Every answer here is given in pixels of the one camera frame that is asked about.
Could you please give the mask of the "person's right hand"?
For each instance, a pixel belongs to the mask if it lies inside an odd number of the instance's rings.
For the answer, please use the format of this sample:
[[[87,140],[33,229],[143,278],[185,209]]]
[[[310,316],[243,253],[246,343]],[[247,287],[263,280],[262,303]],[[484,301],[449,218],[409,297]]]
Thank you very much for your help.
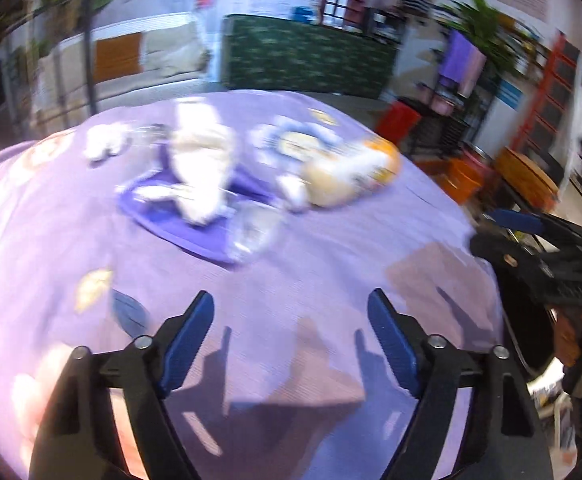
[[[556,309],[556,322],[553,326],[553,344],[556,358],[564,366],[574,366],[582,354],[582,320],[573,323],[564,309]]]

